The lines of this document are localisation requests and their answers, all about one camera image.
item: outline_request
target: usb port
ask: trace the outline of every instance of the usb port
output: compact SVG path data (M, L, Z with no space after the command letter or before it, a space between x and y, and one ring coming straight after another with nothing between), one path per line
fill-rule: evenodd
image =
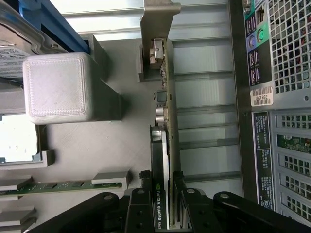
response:
M258 64L259 60L258 60L258 50L254 51L254 60L255 60L255 64Z
M251 69L251 80L252 80L252 83L255 83L256 81L255 71L253 69Z
M260 79L259 69L255 68L255 80L256 80L256 82L259 81L259 79Z
M254 63L254 54L251 52L250 54L248 54L249 57L249 65L252 67L255 63Z
M253 30L253 29L256 28L256 22L255 22L255 17L254 16L251 17L251 22L252 22L251 30Z
M251 29L251 22L250 20L246 21L246 32L247 35L249 35L251 33L252 29Z

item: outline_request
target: barcode label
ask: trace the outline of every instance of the barcode label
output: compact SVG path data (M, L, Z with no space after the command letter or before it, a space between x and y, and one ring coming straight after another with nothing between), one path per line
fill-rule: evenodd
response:
M252 90L250 94L251 94L252 107L273 104L273 93L272 93L272 87L270 86Z
M259 96L259 95L264 95L268 93L272 93L272 88L270 86L253 90L253 96Z
M271 104L271 100L270 99L266 99L266 100L254 100L254 106L262 106L262 105L270 105Z

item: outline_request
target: green circuit board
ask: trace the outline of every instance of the green circuit board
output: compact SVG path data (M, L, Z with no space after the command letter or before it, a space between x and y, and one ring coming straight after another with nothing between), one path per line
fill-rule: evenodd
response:
M303 137L292 137L286 135L277 135L277 146L289 150L295 150L311 154L311 139Z
M58 183L38 183L31 182L19 190L0 192L0 198L4 196L25 196L40 193L61 193L84 190L105 190L121 188L121 183L92 184L91 180L87 181L67 181Z

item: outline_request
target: barcode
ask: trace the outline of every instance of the barcode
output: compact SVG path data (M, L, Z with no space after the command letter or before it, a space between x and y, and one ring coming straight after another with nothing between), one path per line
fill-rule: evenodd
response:
M268 94L268 93L272 93L272 89L270 86L253 90L253 96L260 96L260 95L264 95L264 94Z
M270 99L254 100L254 105L264 105L264 104L271 104L271 100Z

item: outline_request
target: white 3d-printed block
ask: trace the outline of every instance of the white 3d-printed block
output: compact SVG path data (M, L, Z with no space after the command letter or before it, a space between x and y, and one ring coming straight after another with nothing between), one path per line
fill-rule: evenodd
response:
M26 114L35 124L97 120L98 64L86 53L28 57L23 63Z

